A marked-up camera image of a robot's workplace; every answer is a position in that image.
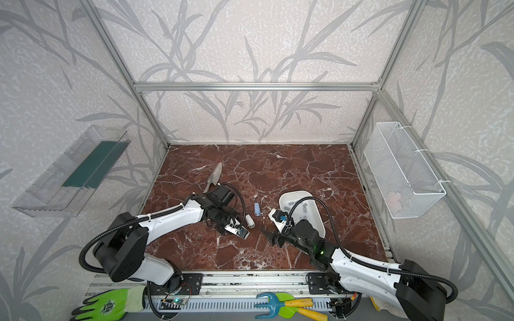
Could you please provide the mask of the small white cylinder piece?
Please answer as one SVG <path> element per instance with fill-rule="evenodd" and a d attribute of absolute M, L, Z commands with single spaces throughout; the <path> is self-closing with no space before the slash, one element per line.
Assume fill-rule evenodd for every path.
<path fill-rule="evenodd" d="M 254 220 L 250 215 L 245 215 L 245 221 L 247 223 L 248 228 L 250 228 L 250 229 L 255 228 Z"/>

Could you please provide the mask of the blue staple box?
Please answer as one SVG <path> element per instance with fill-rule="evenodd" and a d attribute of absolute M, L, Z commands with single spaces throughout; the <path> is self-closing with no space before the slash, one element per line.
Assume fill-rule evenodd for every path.
<path fill-rule="evenodd" d="M 254 215 L 256 217 L 260 217 L 262 215 L 262 211 L 261 211 L 261 208 L 260 208 L 260 204 L 259 203 L 255 203 L 254 204 Z"/>

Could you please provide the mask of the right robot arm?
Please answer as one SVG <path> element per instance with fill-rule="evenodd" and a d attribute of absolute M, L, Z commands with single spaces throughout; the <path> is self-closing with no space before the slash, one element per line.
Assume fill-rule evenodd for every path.
<path fill-rule="evenodd" d="M 279 208 L 269 213 L 277 230 L 263 234 L 273 246 L 290 243 L 308 255 L 332 292 L 365 294 L 400 309 L 409 320 L 443 320 L 446 306 L 459 293 L 453 282 L 408 259 L 402 264 L 380 262 L 327 241 L 317 207 L 321 203 L 306 191 L 281 195 Z"/>

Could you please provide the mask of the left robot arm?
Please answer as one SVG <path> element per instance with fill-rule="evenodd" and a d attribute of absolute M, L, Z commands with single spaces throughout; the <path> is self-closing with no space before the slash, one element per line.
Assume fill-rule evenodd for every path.
<path fill-rule="evenodd" d="M 191 194 L 179 205 L 146 215 L 118 215 L 110 227 L 91 239 L 81 250 L 78 262 L 86 271 L 106 274 L 113 282 L 138 279 L 158 286 L 182 282 L 182 273 L 166 259 L 147 253 L 147 246 L 160 237 L 202 221 L 209 221 L 219 234 L 247 239 L 246 212 L 230 207 L 242 194 L 229 183 L 213 191 Z"/>

